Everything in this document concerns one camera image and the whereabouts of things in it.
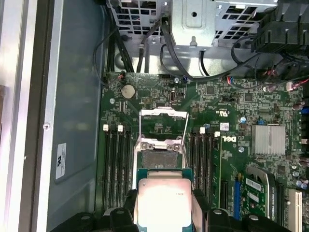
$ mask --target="pcie slot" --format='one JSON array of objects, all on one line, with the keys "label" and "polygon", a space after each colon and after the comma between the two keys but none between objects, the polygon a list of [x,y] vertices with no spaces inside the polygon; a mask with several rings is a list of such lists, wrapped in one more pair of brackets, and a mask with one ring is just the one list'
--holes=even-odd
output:
[{"label": "pcie slot", "polygon": [[235,180],[234,182],[234,214],[233,218],[240,220],[240,187],[241,182]]},{"label": "pcie slot", "polygon": [[221,180],[220,208],[227,209],[227,198],[228,198],[228,182],[226,180]]},{"label": "pcie slot", "polygon": [[117,157],[116,157],[116,171],[115,171],[115,179],[116,179],[116,207],[121,207],[121,190],[122,190],[122,170],[123,170],[123,148],[124,148],[124,133],[118,132],[118,145],[117,145]]},{"label": "pcie slot", "polygon": [[111,142],[111,132],[107,131],[105,133],[105,141],[104,141],[104,174],[102,177],[103,180],[103,198],[104,201],[103,202],[103,210],[105,210],[106,208],[108,208],[108,198],[106,196],[108,196],[109,193],[109,153],[110,153],[110,142]]},{"label": "pcie slot", "polygon": [[302,193],[295,189],[289,189],[289,230],[302,232]]},{"label": "pcie slot", "polygon": [[282,183],[277,183],[277,223],[284,226],[285,209],[285,187]]},{"label": "pcie slot", "polygon": [[109,188],[109,208],[114,206],[114,189],[115,189],[115,166],[116,166],[116,152],[117,152],[117,131],[112,131],[111,135],[111,147],[109,152],[109,161],[110,161],[110,188]]},{"label": "pcie slot", "polygon": [[126,135],[125,135],[125,143],[124,143],[124,152],[123,152],[123,168],[124,168],[124,199],[126,197],[126,194],[129,191],[129,186],[131,186],[130,184],[130,163],[131,163],[131,149],[130,149],[130,142],[131,142],[131,135],[129,131],[126,131]]}]

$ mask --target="white label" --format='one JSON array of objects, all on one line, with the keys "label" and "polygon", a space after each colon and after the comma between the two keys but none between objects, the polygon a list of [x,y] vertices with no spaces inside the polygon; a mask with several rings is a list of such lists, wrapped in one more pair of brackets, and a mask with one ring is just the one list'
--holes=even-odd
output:
[{"label": "white label", "polygon": [[221,131],[229,131],[230,124],[228,122],[221,122],[220,123],[220,130]]},{"label": "white label", "polygon": [[56,161],[56,180],[64,175],[64,171],[66,169],[66,151],[66,143],[58,145]]},{"label": "white label", "polygon": [[255,188],[256,190],[261,191],[261,185],[258,184],[258,183],[255,183],[255,182],[252,181],[252,180],[246,179],[246,184],[249,185],[249,186],[251,186],[252,188]]},{"label": "white label", "polygon": [[255,195],[253,195],[253,194],[250,193],[250,192],[249,192],[249,197],[250,197],[252,200],[254,200],[254,201],[256,201],[256,202],[259,203],[259,198],[258,198],[257,196],[255,196]]},{"label": "white label", "polygon": [[222,138],[223,138],[224,142],[234,142],[234,143],[236,143],[236,140],[237,140],[236,136],[233,136],[233,137],[222,136]]}]

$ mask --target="gray metal surface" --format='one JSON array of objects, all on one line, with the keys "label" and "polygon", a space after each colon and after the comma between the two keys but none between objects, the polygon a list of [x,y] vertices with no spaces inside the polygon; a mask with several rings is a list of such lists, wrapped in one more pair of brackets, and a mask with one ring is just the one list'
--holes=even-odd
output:
[{"label": "gray metal surface", "polygon": [[19,225],[36,9],[37,0],[0,3],[0,85],[5,86],[0,146],[1,232],[17,232]]},{"label": "gray metal surface", "polygon": [[176,46],[210,47],[215,36],[216,2],[173,0],[171,34]]},{"label": "gray metal surface", "polygon": [[[47,86],[37,231],[50,231],[80,212],[93,212],[100,86],[92,54],[104,18],[94,1],[55,1]],[[98,61],[102,54],[98,52]],[[56,179],[58,145],[66,147]]]},{"label": "gray metal surface", "polygon": [[285,127],[252,126],[252,153],[285,155]]}]

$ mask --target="screw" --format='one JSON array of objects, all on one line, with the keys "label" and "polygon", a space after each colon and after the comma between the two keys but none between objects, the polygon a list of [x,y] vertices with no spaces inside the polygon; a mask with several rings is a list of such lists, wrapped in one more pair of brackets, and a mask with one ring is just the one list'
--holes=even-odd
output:
[{"label": "screw", "polygon": [[174,145],[173,149],[174,149],[175,151],[179,151],[180,146],[179,146],[179,145]]},{"label": "screw", "polygon": [[222,214],[221,210],[219,210],[219,209],[215,209],[213,212],[214,212],[215,214],[217,214],[217,215]]},{"label": "screw", "polygon": [[250,215],[249,218],[253,221],[258,221],[259,218],[256,215]]},{"label": "screw", "polygon": [[245,148],[244,148],[243,146],[240,146],[240,147],[238,148],[238,151],[239,151],[240,153],[242,153],[242,152],[245,151]]},{"label": "screw", "polygon": [[148,148],[148,145],[147,145],[146,143],[142,143],[142,144],[141,144],[141,147],[142,147],[142,149],[147,149],[147,148]]},{"label": "screw", "polygon": [[178,84],[178,83],[179,83],[179,78],[178,78],[178,77],[175,77],[175,78],[174,78],[174,83],[175,83],[175,84]]},{"label": "screw", "polygon": [[48,122],[45,122],[43,125],[44,130],[48,130],[50,128],[50,124]]}]

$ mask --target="wire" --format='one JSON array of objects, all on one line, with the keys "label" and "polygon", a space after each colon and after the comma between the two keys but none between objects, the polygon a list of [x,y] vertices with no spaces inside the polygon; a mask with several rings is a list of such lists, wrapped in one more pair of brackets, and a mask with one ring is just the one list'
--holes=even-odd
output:
[{"label": "wire", "polygon": [[166,43],[166,46],[168,48],[168,51],[169,51],[169,54],[172,58],[172,60],[174,61],[174,64],[177,66],[177,68],[179,69],[179,71],[186,77],[188,78],[190,81],[193,81],[193,82],[207,82],[207,81],[212,81],[212,80],[216,80],[218,78],[221,78],[221,77],[224,77],[224,76],[227,76],[227,75],[230,75],[231,72],[235,71],[235,70],[238,70],[239,68],[245,66],[246,64],[248,64],[251,60],[253,60],[255,57],[259,56],[259,54],[256,54],[254,55],[253,57],[247,59],[246,61],[244,61],[243,63],[241,63],[240,65],[226,71],[226,72],[223,72],[223,73],[220,73],[220,74],[217,74],[215,76],[208,76],[208,77],[201,77],[201,78],[193,78],[187,71],[186,69],[183,67],[183,65],[180,63],[176,53],[175,53],[175,50],[174,50],[174,46],[173,46],[173,43],[171,41],[171,36],[170,36],[170,33],[169,33],[169,28],[168,28],[168,25],[166,24],[166,22],[162,22],[162,31],[163,31],[163,34],[164,34],[164,39],[165,39],[165,43]]},{"label": "wire", "polygon": [[96,75],[97,75],[97,78],[98,80],[100,81],[100,83],[103,85],[103,86],[107,86],[107,84],[105,84],[102,79],[101,79],[101,76],[100,76],[100,73],[98,71],[98,66],[97,66],[97,51],[98,51],[98,48],[104,44],[116,31],[118,31],[118,27],[115,27],[103,40],[101,40],[100,43],[98,43],[98,45],[95,47],[94,51],[93,51],[93,56],[92,56],[92,59],[93,59],[93,67],[95,68],[95,71],[96,71]]},{"label": "wire", "polygon": [[137,64],[137,68],[136,68],[136,72],[140,73],[141,70],[141,65],[143,63],[143,58],[144,58],[144,45],[147,41],[147,39],[160,27],[161,25],[161,19],[159,19],[158,21],[156,21],[156,23],[150,28],[150,30],[147,32],[147,34],[144,36],[144,38],[141,41],[141,45],[143,45],[143,47],[140,48],[140,54],[139,54],[139,62]]},{"label": "wire", "polygon": [[177,74],[172,73],[170,70],[168,70],[168,69],[166,68],[165,64],[163,63],[164,47],[166,47],[166,44],[162,45],[162,46],[161,46],[161,49],[160,49],[160,64],[161,64],[162,68],[164,69],[164,71],[165,71],[167,74],[169,74],[169,75],[171,75],[171,76],[173,76],[173,77],[178,77],[178,78],[181,79],[181,78],[182,78],[181,75],[177,75]]},{"label": "wire", "polygon": [[200,54],[200,57],[199,57],[199,60],[201,62],[201,68],[203,70],[203,73],[205,76],[209,76],[209,73],[207,72],[206,68],[205,68],[205,65],[204,65],[204,54],[205,54],[205,51],[201,51],[201,54]]},{"label": "wire", "polygon": [[236,45],[243,40],[248,40],[248,39],[253,39],[255,38],[256,35],[247,35],[247,36],[243,36],[240,39],[238,39],[232,46],[231,48],[231,57],[232,59],[235,61],[235,63],[237,63],[238,65],[242,64],[242,61],[240,59],[237,58],[236,54],[235,54],[235,47]]},{"label": "wire", "polygon": [[287,54],[286,52],[281,52],[280,55],[284,59],[287,59],[288,61],[291,61],[293,63],[309,64],[309,60],[308,59],[297,58],[295,56],[291,56],[291,55]]}]

